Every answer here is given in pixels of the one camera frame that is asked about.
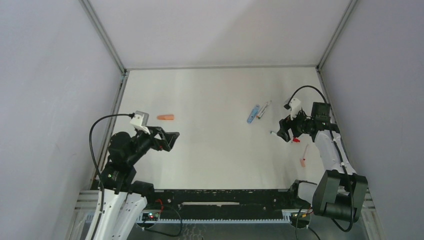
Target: wall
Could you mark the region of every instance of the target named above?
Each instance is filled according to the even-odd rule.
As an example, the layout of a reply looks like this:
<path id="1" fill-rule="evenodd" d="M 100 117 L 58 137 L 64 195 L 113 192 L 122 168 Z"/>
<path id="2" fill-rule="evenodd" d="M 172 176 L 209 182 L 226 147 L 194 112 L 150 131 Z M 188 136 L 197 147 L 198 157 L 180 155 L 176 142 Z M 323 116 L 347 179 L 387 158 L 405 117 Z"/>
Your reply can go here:
<path id="1" fill-rule="evenodd" d="M 64 239 L 121 74 L 77 0 L 3 0 L 0 31 L 0 239 Z"/>
<path id="2" fill-rule="evenodd" d="M 360 1 L 323 69 L 388 239 L 421 239 L 424 2 Z"/>
<path id="3" fill-rule="evenodd" d="M 91 0 L 131 68 L 316 65 L 349 0 Z"/>

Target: blue object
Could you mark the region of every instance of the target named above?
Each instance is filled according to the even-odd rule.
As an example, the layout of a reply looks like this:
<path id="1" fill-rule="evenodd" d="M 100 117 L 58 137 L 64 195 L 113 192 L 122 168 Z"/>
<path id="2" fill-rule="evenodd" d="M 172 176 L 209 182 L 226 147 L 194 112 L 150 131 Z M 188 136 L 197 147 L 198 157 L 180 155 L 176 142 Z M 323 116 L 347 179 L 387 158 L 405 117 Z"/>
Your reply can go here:
<path id="1" fill-rule="evenodd" d="M 254 108 L 252 109 L 252 112 L 250 113 L 249 118 L 247 119 L 248 124 L 252 123 L 253 119 L 255 119 L 256 115 L 258 115 L 260 108 L 261 107 L 258 104 L 256 104 L 256 106 L 254 106 Z"/>

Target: orange handle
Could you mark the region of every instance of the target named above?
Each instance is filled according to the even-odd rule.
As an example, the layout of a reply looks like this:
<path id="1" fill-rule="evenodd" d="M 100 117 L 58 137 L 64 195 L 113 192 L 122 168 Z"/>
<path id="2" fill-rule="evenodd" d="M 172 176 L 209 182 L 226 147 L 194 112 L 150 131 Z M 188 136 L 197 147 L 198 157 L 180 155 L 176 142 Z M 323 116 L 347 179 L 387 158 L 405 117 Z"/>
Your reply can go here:
<path id="1" fill-rule="evenodd" d="M 158 120 L 174 120 L 174 115 L 173 114 L 168 114 L 168 115 L 159 115 L 157 116 Z"/>

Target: floor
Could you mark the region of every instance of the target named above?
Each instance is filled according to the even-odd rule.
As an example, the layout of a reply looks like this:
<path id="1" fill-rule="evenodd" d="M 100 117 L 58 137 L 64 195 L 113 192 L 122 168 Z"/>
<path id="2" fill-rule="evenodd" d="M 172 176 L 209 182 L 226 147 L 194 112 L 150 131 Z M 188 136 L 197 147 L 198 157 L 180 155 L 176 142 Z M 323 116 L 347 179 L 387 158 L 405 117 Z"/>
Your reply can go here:
<path id="1" fill-rule="evenodd" d="M 303 85 L 321 89 L 313 67 L 132 70 L 119 113 L 147 112 L 148 126 L 180 132 L 171 152 L 150 150 L 136 163 L 134 180 L 155 189 L 287 189 L 296 179 L 318 183 L 324 167 L 311 138 L 286 143 L 270 134 L 289 114 L 284 101 Z M 307 114 L 314 101 L 321 102 L 308 88 L 296 97 Z M 263 118 L 248 124 L 252 108 L 270 100 Z M 164 114 L 175 119 L 156 119 Z M 118 118 L 113 131 L 135 134 L 126 118 Z"/>

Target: gray floor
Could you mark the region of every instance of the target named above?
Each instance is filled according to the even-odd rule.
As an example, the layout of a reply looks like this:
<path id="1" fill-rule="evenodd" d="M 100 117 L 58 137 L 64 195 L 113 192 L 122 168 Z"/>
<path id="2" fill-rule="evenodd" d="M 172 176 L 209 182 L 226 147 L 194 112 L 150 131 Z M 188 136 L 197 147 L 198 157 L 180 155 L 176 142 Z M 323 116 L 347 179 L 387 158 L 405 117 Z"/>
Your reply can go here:
<path id="1" fill-rule="evenodd" d="M 350 232 L 339 230 L 334 223 L 324 217 L 313 216 L 310 226 L 322 240 L 368 240 L 365 226 L 360 219 Z M 162 224 L 152 229 L 176 234 L 178 224 Z M 317 237 L 306 229 L 299 229 L 300 240 L 316 240 Z M 143 232 L 134 226 L 128 240 L 168 240 L 168 236 Z M 180 240 L 295 240 L 295 228 L 290 224 L 185 224 L 183 234 L 175 239 Z"/>

